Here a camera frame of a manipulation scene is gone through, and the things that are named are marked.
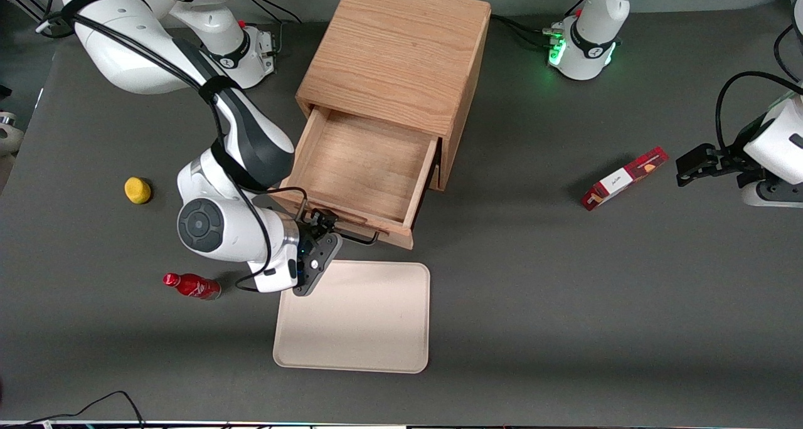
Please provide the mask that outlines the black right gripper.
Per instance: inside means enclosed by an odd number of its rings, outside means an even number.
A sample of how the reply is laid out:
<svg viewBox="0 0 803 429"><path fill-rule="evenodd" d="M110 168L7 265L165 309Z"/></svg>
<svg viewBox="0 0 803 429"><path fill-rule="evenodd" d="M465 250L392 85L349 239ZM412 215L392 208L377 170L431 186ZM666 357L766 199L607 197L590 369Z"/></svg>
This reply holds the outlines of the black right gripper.
<svg viewBox="0 0 803 429"><path fill-rule="evenodd" d="M323 260L329 255L330 235L338 235L338 215L332 211L312 211L309 220L299 220L298 260Z"/></svg>

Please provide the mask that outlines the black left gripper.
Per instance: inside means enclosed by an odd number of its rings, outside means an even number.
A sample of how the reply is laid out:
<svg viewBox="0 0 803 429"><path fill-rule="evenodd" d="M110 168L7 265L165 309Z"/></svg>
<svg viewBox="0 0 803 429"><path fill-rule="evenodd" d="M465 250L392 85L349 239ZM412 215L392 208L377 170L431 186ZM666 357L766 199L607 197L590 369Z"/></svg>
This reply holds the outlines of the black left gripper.
<svg viewBox="0 0 803 429"><path fill-rule="evenodd" d="M745 151L747 144L768 125L765 117L757 117L739 131L731 144L725 144L725 138L721 137L721 163L720 152L714 144L700 144L686 152L677 163L677 185L685 187L704 177L737 174L737 185L740 188L748 185L755 185L757 188L771 186L771 174Z"/></svg>

